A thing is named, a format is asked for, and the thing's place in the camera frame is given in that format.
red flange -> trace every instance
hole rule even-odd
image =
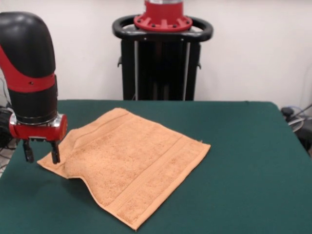
[[[193,21],[183,15],[183,0],[145,0],[146,11],[134,18],[134,24],[146,31],[180,32]]]

green table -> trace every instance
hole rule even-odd
[[[138,233],[308,234],[312,163],[266,102],[60,101],[69,129],[123,107],[212,144],[202,163]],[[36,159],[47,143],[32,144]],[[102,210],[79,179],[25,162],[21,145],[0,179],[1,234],[134,233]]]

towel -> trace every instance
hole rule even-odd
[[[137,230],[209,148],[115,108],[71,130],[59,145],[59,164],[52,163],[51,153],[38,164],[66,179],[82,179],[102,209]]]

black stand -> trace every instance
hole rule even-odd
[[[147,32],[132,25],[134,17],[113,24],[114,35],[122,39],[118,65],[124,100],[194,100],[200,42],[212,37],[212,26],[192,18],[202,31]]]

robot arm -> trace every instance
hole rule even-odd
[[[52,39],[38,16],[0,13],[0,68],[14,113],[9,129],[22,139],[26,160],[34,161],[29,140],[48,141],[53,163],[60,162],[57,142],[67,130],[67,117],[57,111],[58,88]]]

